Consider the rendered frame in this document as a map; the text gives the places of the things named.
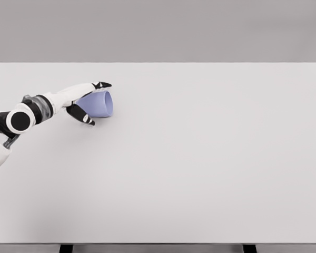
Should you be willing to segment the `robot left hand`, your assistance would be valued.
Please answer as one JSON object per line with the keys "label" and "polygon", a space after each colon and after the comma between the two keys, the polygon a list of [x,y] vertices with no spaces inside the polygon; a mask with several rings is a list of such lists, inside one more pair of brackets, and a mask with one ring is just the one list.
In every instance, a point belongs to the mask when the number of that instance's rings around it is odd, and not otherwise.
{"label": "robot left hand", "polygon": [[93,92],[108,91],[111,86],[110,83],[101,81],[70,86],[58,93],[63,99],[61,107],[65,108],[66,112],[77,121],[87,125],[94,125],[94,118],[90,117],[77,105],[76,101]]}

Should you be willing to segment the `lavender plastic cup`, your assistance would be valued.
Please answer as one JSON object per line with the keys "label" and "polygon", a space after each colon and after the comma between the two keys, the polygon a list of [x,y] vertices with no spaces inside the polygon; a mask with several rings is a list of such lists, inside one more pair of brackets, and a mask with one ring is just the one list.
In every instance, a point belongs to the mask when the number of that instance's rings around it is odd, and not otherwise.
{"label": "lavender plastic cup", "polygon": [[93,92],[76,101],[90,117],[106,118],[113,115],[113,100],[109,91]]}

